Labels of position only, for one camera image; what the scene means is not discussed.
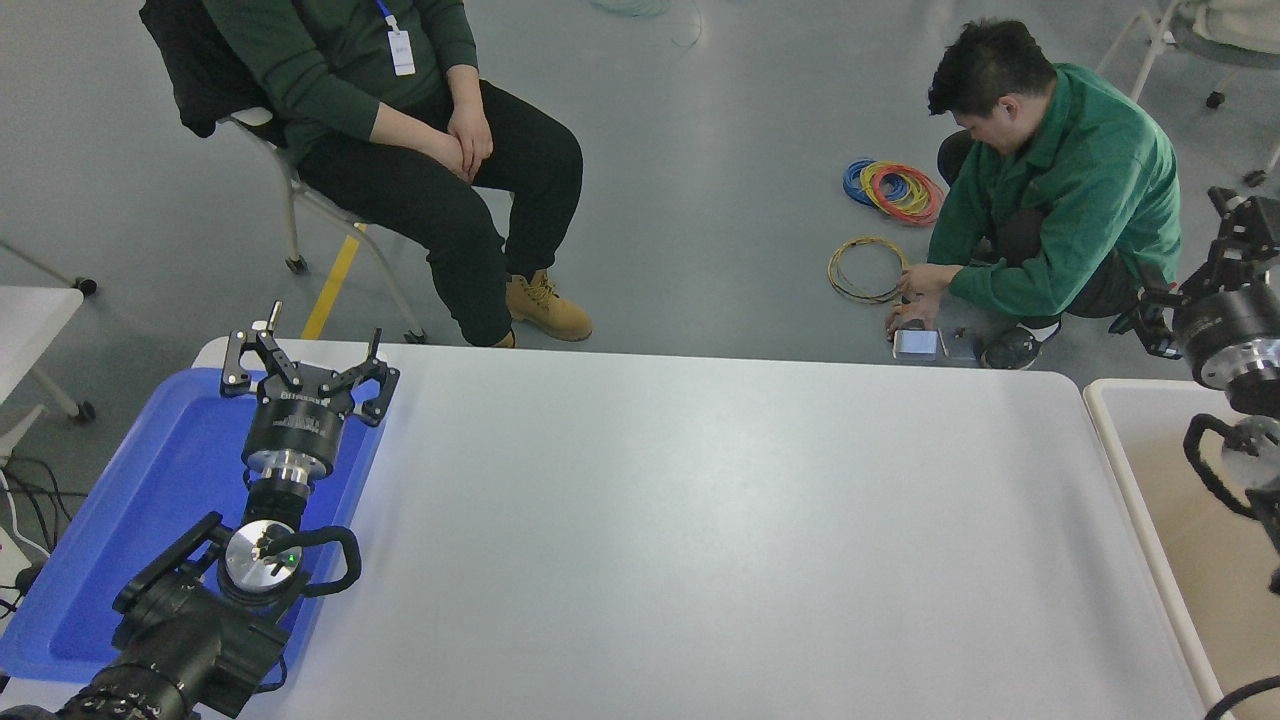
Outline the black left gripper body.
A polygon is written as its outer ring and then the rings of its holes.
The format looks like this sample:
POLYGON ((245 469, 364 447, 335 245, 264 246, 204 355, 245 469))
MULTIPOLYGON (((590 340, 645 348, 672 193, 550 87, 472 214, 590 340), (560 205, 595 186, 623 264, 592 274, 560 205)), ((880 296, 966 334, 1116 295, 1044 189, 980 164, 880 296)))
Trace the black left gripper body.
POLYGON ((243 447, 243 462, 259 474, 285 464, 310 474, 333 473, 351 389, 337 384, 338 373, 320 366, 300 369, 302 386, 268 374, 256 391, 257 407, 243 447))

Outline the seated person's right hand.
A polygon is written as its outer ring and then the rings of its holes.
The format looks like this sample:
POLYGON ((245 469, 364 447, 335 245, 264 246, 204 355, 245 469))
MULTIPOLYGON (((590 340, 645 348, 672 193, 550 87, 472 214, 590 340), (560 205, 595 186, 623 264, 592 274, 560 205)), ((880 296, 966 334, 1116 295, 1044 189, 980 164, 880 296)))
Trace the seated person's right hand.
POLYGON ((440 132, 429 126, 425 140, 422 141, 422 147, 419 151, 443 165, 449 173, 465 183, 470 184, 472 182, 465 160, 463 149, 454 136, 440 132))

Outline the seated person's left hand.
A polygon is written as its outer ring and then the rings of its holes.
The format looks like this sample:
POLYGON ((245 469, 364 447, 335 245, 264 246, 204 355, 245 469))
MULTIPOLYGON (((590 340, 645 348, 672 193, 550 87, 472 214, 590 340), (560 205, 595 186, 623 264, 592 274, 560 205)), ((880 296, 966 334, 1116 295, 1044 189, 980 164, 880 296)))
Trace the seated person's left hand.
POLYGON ((445 132, 460 141, 474 182, 483 163, 492 156, 494 150, 492 128, 483 101, 472 97, 457 102, 451 113, 445 132))

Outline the crouching person's hand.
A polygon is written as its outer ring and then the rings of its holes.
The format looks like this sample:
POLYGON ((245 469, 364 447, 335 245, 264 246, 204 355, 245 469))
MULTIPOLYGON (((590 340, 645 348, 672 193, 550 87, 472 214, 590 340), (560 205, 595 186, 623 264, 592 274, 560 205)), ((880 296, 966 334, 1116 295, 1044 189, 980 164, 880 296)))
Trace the crouching person's hand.
POLYGON ((937 331, 941 301, 932 296, 895 304, 884 319, 884 338, 892 341, 901 329, 937 331))
POLYGON ((937 296, 946 291, 964 265, 940 265, 916 263, 908 265, 900 274, 896 288, 906 302, 914 304, 923 299, 937 296))

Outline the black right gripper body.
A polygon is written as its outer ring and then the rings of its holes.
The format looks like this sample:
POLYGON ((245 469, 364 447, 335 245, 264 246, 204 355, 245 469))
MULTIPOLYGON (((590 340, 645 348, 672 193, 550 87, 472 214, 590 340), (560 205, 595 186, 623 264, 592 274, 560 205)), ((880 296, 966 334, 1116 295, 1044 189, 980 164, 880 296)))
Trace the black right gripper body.
POLYGON ((1279 305, 1267 284, 1190 304, 1175 313, 1174 334, 1193 379, 1203 387, 1277 379, 1279 305))

